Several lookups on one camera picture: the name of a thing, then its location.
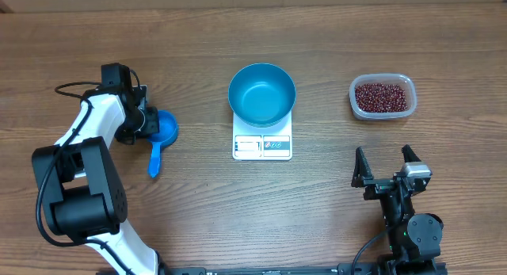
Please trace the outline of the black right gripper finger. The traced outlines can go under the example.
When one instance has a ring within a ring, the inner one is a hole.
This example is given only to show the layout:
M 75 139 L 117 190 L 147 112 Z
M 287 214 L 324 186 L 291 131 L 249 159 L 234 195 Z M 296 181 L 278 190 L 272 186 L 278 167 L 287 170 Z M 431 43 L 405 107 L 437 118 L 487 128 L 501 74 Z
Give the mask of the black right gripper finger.
M 409 144 L 402 147 L 404 162 L 420 162 L 421 160 L 414 153 Z
M 351 186 L 354 188 L 366 187 L 373 183 L 373 180 L 374 176 L 368 164 L 368 160 L 364 155 L 362 147 L 358 147 L 355 154 L 355 168 Z

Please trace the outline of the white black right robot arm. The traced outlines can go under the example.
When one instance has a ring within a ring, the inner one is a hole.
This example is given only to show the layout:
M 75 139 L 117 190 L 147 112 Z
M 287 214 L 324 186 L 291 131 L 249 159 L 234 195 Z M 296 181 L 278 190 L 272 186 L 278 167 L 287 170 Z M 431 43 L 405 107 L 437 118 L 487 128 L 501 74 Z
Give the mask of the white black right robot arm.
M 443 237 L 442 219 L 432 213 L 414 210 L 411 197 L 426 191 L 433 172 L 421 161 L 409 145 L 402 147 L 404 164 L 391 178 L 376 179 L 361 147 L 356 149 L 355 168 L 351 186 L 364 189 L 366 201 L 381 204 L 385 230 L 366 242 L 352 263 L 338 268 L 345 274 L 444 275 L 444 263 L 438 263 Z M 388 238 L 390 253 L 377 261 L 359 264 L 360 256 L 373 243 Z

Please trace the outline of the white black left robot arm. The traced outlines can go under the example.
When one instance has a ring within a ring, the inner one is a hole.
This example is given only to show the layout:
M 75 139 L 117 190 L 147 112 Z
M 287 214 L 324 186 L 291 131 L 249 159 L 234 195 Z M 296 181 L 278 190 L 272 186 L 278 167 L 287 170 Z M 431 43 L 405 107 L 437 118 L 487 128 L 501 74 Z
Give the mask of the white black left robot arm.
M 101 66 L 101 81 L 76 98 L 80 112 L 53 145 L 32 154 L 36 225 L 53 246 L 95 249 L 118 274 L 168 274 L 156 250 L 129 223 L 128 203 L 109 147 L 132 145 L 160 130 L 147 86 L 128 66 Z

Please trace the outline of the blue plastic measuring scoop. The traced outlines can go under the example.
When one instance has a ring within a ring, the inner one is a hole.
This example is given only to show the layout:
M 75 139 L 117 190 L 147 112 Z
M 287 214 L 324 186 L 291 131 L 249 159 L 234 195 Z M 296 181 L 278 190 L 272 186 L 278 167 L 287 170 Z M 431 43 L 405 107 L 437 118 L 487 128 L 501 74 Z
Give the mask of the blue plastic measuring scoop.
M 159 132 L 151 135 L 148 140 L 152 144 L 151 158 L 147 167 L 147 173 L 156 178 L 162 163 L 161 153 L 164 148 L 172 145 L 178 136 L 178 124 L 174 115 L 170 112 L 158 111 Z

